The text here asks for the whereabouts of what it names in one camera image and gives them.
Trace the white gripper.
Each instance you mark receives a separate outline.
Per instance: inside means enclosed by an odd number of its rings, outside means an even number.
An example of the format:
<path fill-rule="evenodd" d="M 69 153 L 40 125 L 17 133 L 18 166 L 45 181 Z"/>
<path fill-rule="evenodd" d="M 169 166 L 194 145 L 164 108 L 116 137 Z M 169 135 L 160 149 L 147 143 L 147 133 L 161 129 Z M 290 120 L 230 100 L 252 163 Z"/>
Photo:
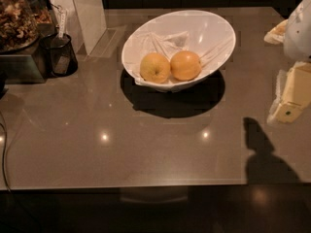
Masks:
<path fill-rule="evenodd" d="M 263 40 L 273 45 L 284 42 L 285 55 L 297 61 L 289 71 L 279 71 L 267 118 L 270 125 L 293 123 L 311 104 L 311 64 L 307 63 L 311 61 L 311 0 L 302 0 L 289 19 L 273 27 Z"/>

